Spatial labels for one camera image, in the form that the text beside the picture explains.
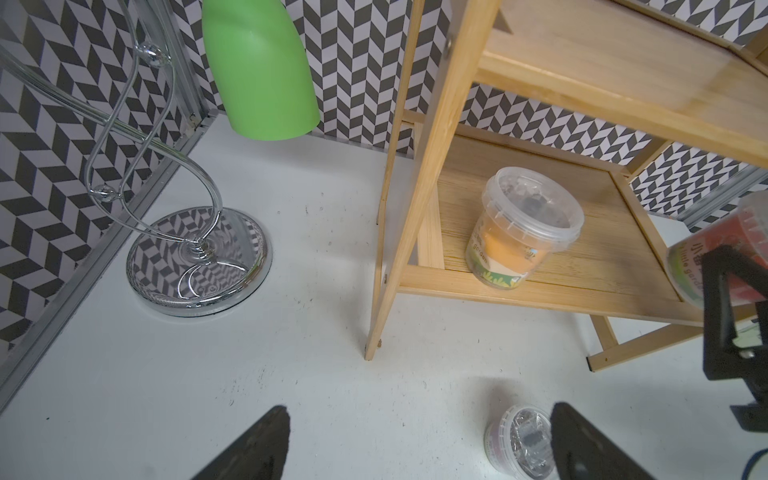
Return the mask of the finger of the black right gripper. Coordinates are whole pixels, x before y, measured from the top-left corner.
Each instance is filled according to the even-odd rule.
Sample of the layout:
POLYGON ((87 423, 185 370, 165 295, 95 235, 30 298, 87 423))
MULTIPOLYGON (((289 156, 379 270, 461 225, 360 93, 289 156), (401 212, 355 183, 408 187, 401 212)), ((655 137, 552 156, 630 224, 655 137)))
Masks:
POLYGON ((704 355, 703 371, 710 380, 742 378, 767 379, 767 347, 756 348, 746 358, 733 344, 737 336, 731 302, 729 277, 744 281, 762 296, 767 295, 767 269, 738 252, 722 245, 702 257, 704 291, 704 355))

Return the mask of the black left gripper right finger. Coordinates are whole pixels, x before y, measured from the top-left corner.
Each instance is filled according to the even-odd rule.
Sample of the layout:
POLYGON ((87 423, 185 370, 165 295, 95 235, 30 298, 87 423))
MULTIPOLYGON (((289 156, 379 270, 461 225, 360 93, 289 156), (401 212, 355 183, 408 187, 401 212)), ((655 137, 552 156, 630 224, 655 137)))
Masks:
POLYGON ((560 479, 653 479, 570 404, 555 403, 550 422, 560 479))

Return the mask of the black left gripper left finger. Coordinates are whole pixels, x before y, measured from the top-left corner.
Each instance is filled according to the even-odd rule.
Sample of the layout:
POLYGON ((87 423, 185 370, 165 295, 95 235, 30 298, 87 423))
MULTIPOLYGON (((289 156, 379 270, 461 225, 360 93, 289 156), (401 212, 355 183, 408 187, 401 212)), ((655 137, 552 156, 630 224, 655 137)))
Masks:
POLYGON ((288 455, 290 432, 287 408, 275 405, 194 479, 280 480, 288 455))

